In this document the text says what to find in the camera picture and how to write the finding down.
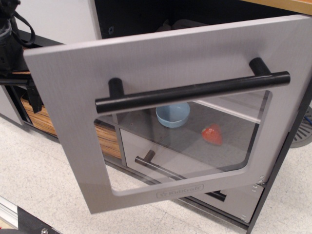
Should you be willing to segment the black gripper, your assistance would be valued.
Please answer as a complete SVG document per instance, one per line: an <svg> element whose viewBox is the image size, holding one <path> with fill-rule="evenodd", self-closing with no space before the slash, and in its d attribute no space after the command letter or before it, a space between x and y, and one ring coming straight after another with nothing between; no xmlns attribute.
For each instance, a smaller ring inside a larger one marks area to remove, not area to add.
<svg viewBox="0 0 312 234"><path fill-rule="evenodd" d="M29 71L23 57L23 48L12 36L0 40L0 84L26 85L29 104L33 112L42 110L42 100L31 75L14 75L13 72Z"/></svg>

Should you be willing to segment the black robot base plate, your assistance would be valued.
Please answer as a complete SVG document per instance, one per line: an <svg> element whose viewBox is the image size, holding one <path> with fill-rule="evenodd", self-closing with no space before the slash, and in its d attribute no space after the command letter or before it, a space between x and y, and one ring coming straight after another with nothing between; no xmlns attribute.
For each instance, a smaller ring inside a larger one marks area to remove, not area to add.
<svg viewBox="0 0 312 234"><path fill-rule="evenodd" d="M60 234L56 229L28 213L21 207L18 211L18 230L25 234Z"/></svg>

